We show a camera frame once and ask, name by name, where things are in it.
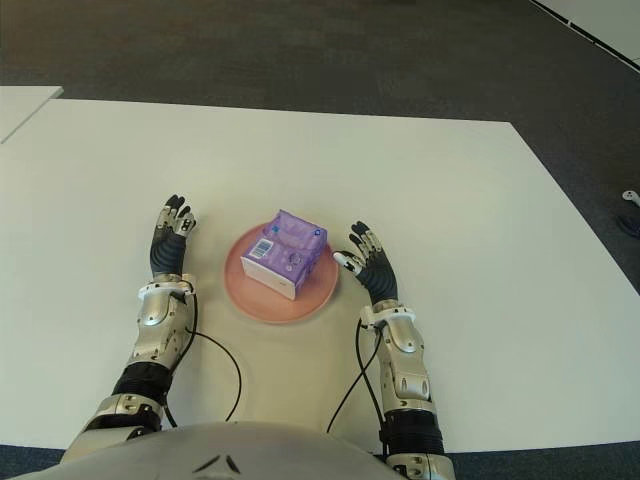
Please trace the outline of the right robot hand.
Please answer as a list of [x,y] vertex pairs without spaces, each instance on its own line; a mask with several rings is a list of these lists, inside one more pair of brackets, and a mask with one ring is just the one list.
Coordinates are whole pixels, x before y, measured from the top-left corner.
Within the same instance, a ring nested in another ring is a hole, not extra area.
[[334,261],[368,292],[374,312],[396,307],[399,304],[396,276],[378,237],[364,222],[357,221],[351,225],[349,239],[359,254],[334,251]]

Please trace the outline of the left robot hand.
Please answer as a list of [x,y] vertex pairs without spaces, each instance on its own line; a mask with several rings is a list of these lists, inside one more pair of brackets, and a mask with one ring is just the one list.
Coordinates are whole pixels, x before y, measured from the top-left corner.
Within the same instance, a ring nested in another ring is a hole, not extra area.
[[196,226],[183,196],[172,195],[162,207],[153,231],[149,261],[153,277],[183,273],[187,238]]

